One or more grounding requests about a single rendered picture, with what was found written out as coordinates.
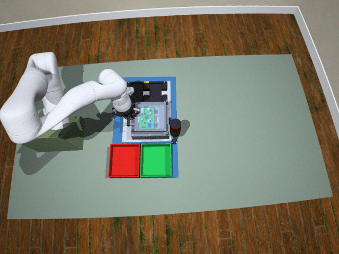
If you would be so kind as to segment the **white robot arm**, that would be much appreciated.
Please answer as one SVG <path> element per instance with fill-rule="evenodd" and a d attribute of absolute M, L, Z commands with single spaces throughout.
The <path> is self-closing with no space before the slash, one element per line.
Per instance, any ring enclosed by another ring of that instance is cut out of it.
<path fill-rule="evenodd" d="M 46 75 L 51 78 L 48 80 Z M 99 75 L 99 83 L 91 80 L 63 95 L 55 54 L 35 53 L 30 56 L 13 94 L 2 106 L 0 120 L 10 139 L 24 144 L 50 129 L 69 126 L 70 115 L 97 101 L 110 99 L 117 111 L 125 112 L 131 107 L 128 95 L 133 93 L 134 88 L 127 87 L 126 81 L 114 70 L 105 69 Z M 43 117 L 39 117 L 34 104 L 41 99 Z"/>

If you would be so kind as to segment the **red bin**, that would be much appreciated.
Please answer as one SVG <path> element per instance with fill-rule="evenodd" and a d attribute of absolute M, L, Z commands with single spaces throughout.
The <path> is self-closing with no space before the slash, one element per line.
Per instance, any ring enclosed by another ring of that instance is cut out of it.
<path fill-rule="evenodd" d="M 140 178 L 140 155 L 140 144 L 112 144 L 108 175 L 111 178 Z"/>

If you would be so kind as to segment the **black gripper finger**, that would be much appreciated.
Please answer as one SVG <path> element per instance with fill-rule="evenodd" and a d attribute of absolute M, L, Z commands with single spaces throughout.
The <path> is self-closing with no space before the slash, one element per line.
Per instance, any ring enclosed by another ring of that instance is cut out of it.
<path fill-rule="evenodd" d="M 125 114 L 125 115 L 119 114 L 118 112 L 115 111 L 114 108 L 112 108 L 112 114 L 114 114 L 116 116 L 119 116 L 119 117 L 123 116 L 127 120 L 127 114 Z"/>
<path fill-rule="evenodd" d="M 138 108 L 133 108 L 133 109 L 135 110 L 134 112 L 132 112 L 131 114 L 130 113 L 127 114 L 129 116 L 130 120 L 132 120 L 133 117 L 137 116 L 140 113 L 140 108 L 139 107 Z"/>

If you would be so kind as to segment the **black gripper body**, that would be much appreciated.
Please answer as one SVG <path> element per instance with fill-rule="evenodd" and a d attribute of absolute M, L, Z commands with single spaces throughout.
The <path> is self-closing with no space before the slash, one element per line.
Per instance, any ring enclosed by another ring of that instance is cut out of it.
<path fill-rule="evenodd" d="M 115 110 L 115 111 L 118 112 L 119 114 L 125 115 L 125 114 L 128 114 L 128 113 L 131 114 L 132 112 L 134 112 L 135 110 L 133 108 L 135 108 L 135 107 L 131 103 L 131 107 L 127 111 L 125 111 L 125 112 L 119 112 L 117 110 Z"/>

